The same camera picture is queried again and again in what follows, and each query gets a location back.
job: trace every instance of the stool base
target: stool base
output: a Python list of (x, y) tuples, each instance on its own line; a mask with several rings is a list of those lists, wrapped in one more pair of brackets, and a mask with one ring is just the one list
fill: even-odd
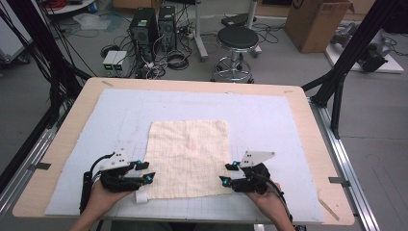
[(218, 61), (211, 81), (215, 82), (217, 76), (233, 82), (248, 79), (248, 84), (254, 83), (249, 64), (231, 57), (224, 57)]

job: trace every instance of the desk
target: desk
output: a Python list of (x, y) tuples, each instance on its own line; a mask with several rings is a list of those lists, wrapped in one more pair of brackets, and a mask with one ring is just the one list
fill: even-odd
[(92, 78), (88, 80), (66, 117), (56, 138), (42, 159), (51, 164), (48, 170), (38, 169), (13, 208), (20, 218), (46, 218), (44, 211), (55, 189), (64, 163), (74, 148), (98, 97), (104, 89), (174, 90), (193, 92), (226, 92), (277, 95), (288, 98), (294, 123), (317, 187), (324, 224), (349, 225), (354, 216), (341, 185), (331, 184), (328, 177), (337, 176), (309, 103), (300, 87), (243, 85), (187, 81), (147, 81)]

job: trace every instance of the human hand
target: human hand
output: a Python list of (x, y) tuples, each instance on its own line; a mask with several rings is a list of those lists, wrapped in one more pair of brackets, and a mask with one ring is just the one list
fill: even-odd
[(94, 222), (110, 211), (117, 201), (130, 193), (132, 192), (110, 192), (103, 188), (99, 180), (96, 181), (90, 192), (87, 208), (69, 230), (90, 230)]
[[(275, 183), (275, 185), (279, 191), (281, 191), (280, 185), (278, 183)], [(261, 212), (273, 222), (279, 231), (294, 230), (282, 201), (271, 189), (264, 194), (247, 192), (246, 195), (258, 206)]]

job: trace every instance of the chair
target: chair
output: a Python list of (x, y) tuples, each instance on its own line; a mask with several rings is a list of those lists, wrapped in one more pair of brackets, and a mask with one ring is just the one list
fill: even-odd
[(243, 60), (242, 53), (252, 51), (258, 45), (257, 34), (246, 27), (229, 26), (221, 29), (217, 34), (217, 43), (220, 47), (231, 52), (231, 57), (224, 57), (216, 64), (216, 72), (211, 78), (221, 77), (233, 82), (248, 79), (253, 84), (251, 67)]

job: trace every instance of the beige cloth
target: beige cloth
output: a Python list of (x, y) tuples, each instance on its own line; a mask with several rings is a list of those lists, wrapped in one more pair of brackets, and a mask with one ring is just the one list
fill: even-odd
[(144, 160), (156, 172), (144, 186), (150, 199), (231, 193), (220, 175), (229, 176), (228, 124), (224, 121), (153, 122)]

